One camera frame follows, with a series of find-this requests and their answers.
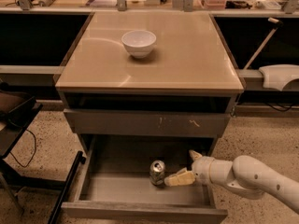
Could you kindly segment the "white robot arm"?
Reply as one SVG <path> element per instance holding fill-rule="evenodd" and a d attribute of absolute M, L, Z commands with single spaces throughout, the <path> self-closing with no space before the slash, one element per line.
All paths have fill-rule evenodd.
<path fill-rule="evenodd" d="M 189 151 L 192 169 L 183 168 L 166 177 L 168 187 L 188 186 L 194 182 L 218 185 L 241 197 L 257 200 L 265 193 L 299 213 L 299 183 L 276 172 L 251 156 L 238 156 L 233 161 L 217 160 Z"/>

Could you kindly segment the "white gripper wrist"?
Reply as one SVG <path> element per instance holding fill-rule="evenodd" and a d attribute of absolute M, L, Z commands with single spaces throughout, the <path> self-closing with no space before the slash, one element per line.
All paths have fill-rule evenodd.
<path fill-rule="evenodd" d="M 210 185 L 210 167 L 214 158 L 203 156 L 202 154 L 190 150 L 189 151 L 192 163 L 192 171 L 183 168 L 176 173 L 166 177 L 164 183 L 168 187 L 188 186 L 195 182 L 195 180 L 203 185 Z"/>

